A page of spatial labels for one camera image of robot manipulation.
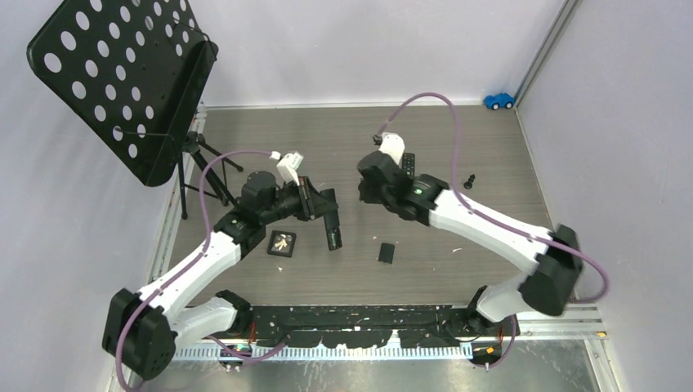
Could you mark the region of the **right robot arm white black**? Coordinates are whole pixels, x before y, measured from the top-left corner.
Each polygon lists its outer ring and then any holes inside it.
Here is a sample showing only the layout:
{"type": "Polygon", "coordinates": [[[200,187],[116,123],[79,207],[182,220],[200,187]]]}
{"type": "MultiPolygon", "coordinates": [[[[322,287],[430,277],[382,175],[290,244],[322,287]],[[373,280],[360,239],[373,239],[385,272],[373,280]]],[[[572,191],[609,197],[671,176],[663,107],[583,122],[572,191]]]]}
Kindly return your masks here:
{"type": "Polygon", "coordinates": [[[583,271],[576,232],[527,225],[467,198],[429,175],[410,177],[389,155],[362,158],[360,200],[381,204],[405,221],[460,235],[512,262],[521,274],[478,289],[467,307],[467,326],[487,335],[505,318],[526,311],[563,315],[583,271]]]}

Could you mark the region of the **black remote with label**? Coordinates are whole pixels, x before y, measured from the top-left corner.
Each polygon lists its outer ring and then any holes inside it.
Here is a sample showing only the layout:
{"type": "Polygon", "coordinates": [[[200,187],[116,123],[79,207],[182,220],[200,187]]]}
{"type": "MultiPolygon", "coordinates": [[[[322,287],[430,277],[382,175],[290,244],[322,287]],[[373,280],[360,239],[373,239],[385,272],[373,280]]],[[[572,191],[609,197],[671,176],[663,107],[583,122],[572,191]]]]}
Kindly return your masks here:
{"type": "Polygon", "coordinates": [[[401,168],[409,178],[415,177],[416,157],[414,153],[403,153],[401,159],[401,168]]]}

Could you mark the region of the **black remote plain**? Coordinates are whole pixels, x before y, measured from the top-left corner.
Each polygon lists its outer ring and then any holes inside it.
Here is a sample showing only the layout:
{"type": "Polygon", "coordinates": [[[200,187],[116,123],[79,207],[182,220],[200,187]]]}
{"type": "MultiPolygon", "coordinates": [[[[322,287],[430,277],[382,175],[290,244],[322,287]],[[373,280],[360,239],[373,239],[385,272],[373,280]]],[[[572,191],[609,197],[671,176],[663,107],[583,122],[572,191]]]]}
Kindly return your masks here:
{"type": "Polygon", "coordinates": [[[338,209],[326,213],[323,219],[328,249],[332,252],[342,248],[342,233],[338,209]]]}

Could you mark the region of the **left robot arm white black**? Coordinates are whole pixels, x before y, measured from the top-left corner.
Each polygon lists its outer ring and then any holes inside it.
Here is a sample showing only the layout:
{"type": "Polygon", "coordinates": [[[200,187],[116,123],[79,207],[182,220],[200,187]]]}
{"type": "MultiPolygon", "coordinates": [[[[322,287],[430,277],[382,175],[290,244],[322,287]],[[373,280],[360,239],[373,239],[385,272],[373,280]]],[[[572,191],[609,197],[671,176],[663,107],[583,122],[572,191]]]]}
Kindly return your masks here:
{"type": "Polygon", "coordinates": [[[269,224],[289,217],[336,222],[334,189],[317,190],[306,176],[278,185],[268,171],[250,174],[234,208],[197,249],[140,290],[123,288],[112,297],[102,349],[148,381],[170,364],[178,350],[207,336],[217,332],[244,336],[253,313],[237,294],[223,290],[202,305],[188,304],[260,244],[269,224]]]}

